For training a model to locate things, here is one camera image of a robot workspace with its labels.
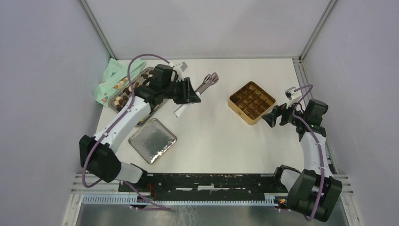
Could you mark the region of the steel serving tongs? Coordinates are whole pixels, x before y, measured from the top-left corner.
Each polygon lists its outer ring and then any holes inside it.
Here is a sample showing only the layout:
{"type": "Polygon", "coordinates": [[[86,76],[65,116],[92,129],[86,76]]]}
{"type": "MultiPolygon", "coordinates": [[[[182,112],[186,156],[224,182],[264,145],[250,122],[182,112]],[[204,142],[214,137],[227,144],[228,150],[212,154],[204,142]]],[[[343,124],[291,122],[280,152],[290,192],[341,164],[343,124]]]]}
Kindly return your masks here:
{"type": "MultiPolygon", "coordinates": [[[[218,74],[217,74],[216,72],[214,72],[214,73],[212,73],[212,74],[208,74],[208,75],[204,78],[204,80],[203,80],[203,82],[200,84],[200,86],[195,90],[195,93],[196,93],[198,96],[201,96],[201,95],[205,92],[205,90],[207,90],[210,86],[215,85],[215,84],[218,82],[218,80],[219,80],[219,77],[218,77],[218,74]]],[[[180,106],[174,111],[175,117],[177,117],[177,118],[180,117],[180,116],[183,114],[183,112],[184,112],[188,107],[190,107],[190,105],[191,105],[191,103],[180,105],[180,106]]]]}

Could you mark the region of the gold chocolate box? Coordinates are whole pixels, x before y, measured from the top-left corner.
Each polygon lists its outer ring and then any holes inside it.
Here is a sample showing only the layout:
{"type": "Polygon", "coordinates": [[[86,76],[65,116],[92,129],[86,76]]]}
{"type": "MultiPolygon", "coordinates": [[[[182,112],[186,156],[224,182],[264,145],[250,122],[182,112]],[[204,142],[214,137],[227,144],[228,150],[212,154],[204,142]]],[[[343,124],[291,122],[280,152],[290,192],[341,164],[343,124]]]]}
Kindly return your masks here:
{"type": "Polygon", "coordinates": [[[269,113],[275,103],[276,99],[253,81],[233,93],[228,100],[228,106],[250,126],[269,113]]]}

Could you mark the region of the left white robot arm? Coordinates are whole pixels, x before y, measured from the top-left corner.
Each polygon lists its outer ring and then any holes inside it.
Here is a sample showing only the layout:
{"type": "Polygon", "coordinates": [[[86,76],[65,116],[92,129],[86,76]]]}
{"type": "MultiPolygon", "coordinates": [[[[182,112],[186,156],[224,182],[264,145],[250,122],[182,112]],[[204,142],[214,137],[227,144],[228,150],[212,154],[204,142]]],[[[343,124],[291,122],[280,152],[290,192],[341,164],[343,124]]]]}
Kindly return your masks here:
{"type": "Polygon", "coordinates": [[[114,180],[130,182],[137,192],[147,188],[144,169],[121,162],[116,152],[139,121],[165,99],[172,99],[177,105],[201,102],[190,78],[183,77],[186,67],[185,63],[156,65],[152,74],[141,85],[134,87],[131,98],[106,127],[80,139],[80,163],[84,172],[88,171],[107,183],[114,180]]]}

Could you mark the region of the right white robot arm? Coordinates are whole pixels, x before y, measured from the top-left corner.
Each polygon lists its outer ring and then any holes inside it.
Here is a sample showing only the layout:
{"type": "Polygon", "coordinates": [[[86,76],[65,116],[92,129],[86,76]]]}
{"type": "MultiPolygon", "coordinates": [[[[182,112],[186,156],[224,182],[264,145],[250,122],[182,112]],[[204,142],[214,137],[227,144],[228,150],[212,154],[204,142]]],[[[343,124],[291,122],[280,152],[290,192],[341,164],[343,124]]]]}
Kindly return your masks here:
{"type": "Polygon", "coordinates": [[[322,116],[328,105],[311,99],[304,112],[296,110],[297,104],[273,107],[270,113],[262,116],[270,127],[288,123],[295,126],[303,150],[304,169],[299,172],[281,166],[281,174],[272,178],[272,187],[277,192],[288,190],[286,205],[290,210],[304,215],[308,221],[326,222],[342,192],[341,181],[334,178],[326,154],[326,130],[321,126],[322,116]]]}

